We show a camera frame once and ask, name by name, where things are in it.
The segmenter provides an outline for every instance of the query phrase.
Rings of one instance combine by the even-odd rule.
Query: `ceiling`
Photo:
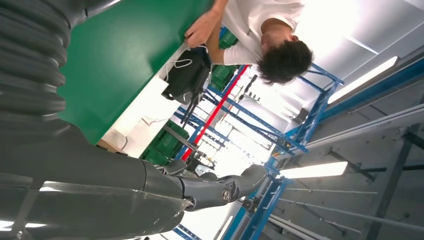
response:
[[[295,34],[313,50],[314,63],[346,86],[388,59],[421,47],[423,23],[423,0],[310,0]],[[322,88],[331,82],[313,73],[305,77]],[[319,94],[300,79],[279,92],[296,94],[304,107]]]

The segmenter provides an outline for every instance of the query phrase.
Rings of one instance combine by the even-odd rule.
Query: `green table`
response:
[[[183,43],[213,0],[124,0],[72,32],[60,117],[95,144]]]

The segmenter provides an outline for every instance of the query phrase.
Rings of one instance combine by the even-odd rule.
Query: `cable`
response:
[[[206,49],[206,53],[209,54],[208,48],[206,46],[200,45],[198,46],[199,48],[204,48]],[[177,57],[177,59],[179,59],[181,57],[181,55],[183,55],[183,53],[187,50],[190,50],[189,47],[186,47]],[[183,64],[181,66],[177,66],[178,63],[183,63],[183,62],[187,62],[186,64]],[[169,74],[169,70],[168,70],[168,64],[172,63],[173,67],[176,69],[181,69],[181,68],[185,68],[187,66],[189,66],[190,64],[193,63],[193,60],[191,59],[181,59],[181,60],[174,60],[174,61],[168,61],[167,63],[165,63],[165,71],[166,71],[166,77],[164,79],[165,82],[168,82],[168,74]]]
[[[151,121],[150,123],[148,123],[144,118],[141,118],[141,120],[143,121],[143,122],[145,122],[146,124],[147,124],[147,126],[149,126],[150,127],[150,125],[152,125],[152,123],[159,123],[159,122],[162,122],[162,121],[165,121],[165,120],[169,120],[169,118],[165,118],[165,119],[155,119],[155,120],[153,120],[153,121]]]

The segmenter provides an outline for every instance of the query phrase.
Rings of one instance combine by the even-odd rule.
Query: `man's arm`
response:
[[[212,33],[206,41],[207,51],[209,57],[214,64],[224,64],[224,49],[220,49],[220,31],[221,31],[221,20],[215,24]]]
[[[185,32],[185,42],[190,48],[195,48],[206,43],[214,27],[220,22],[228,1],[229,0],[215,0],[212,8],[199,17],[199,19],[197,19]]]

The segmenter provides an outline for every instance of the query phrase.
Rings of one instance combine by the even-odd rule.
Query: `gray wall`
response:
[[[417,104],[419,96],[423,94],[424,82],[417,82],[412,87],[408,87],[374,103],[373,106],[378,108],[378,110],[367,106],[356,113],[342,114],[323,122],[317,128],[313,138],[320,139],[381,118],[385,114],[392,114],[410,108]],[[421,125],[419,136],[424,137],[424,124]],[[364,135],[347,141],[337,142],[332,147],[334,151],[351,162],[360,163],[362,168],[386,167],[396,156],[394,152],[395,144],[397,143],[395,140],[396,137],[398,137],[396,129],[389,129],[378,134]],[[302,166],[337,162],[335,158],[324,155],[324,152],[325,149],[313,150],[308,154],[302,155],[298,162]],[[413,146],[406,165],[417,164],[424,164],[424,150]],[[402,173],[394,197],[389,205],[386,215],[387,219],[424,226],[424,215],[422,214],[424,209],[423,173],[423,170],[404,171]],[[385,173],[373,174],[376,176],[376,181],[373,183],[370,183],[364,176],[358,173],[347,174],[345,176],[309,178],[302,181],[312,189],[378,192],[381,190],[382,178]],[[304,188],[304,186],[296,182],[289,186],[289,188]],[[286,190],[282,198],[360,214],[369,214],[374,195]],[[276,208],[273,214],[283,219],[291,220],[301,227],[332,240],[355,240],[359,237],[358,233],[352,231],[347,231],[347,235],[344,237],[341,236],[340,232],[328,223],[319,221],[319,219],[298,205],[281,201],[278,207],[284,209],[284,213]],[[335,221],[360,231],[366,223],[366,221],[360,218],[346,216],[340,213],[319,209],[314,209],[314,211],[329,221]],[[408,213],[410,217],[401,219],[405,213]],[[423,239],[423,233],[383,225],[378,237],[378,240],[400,239]]]

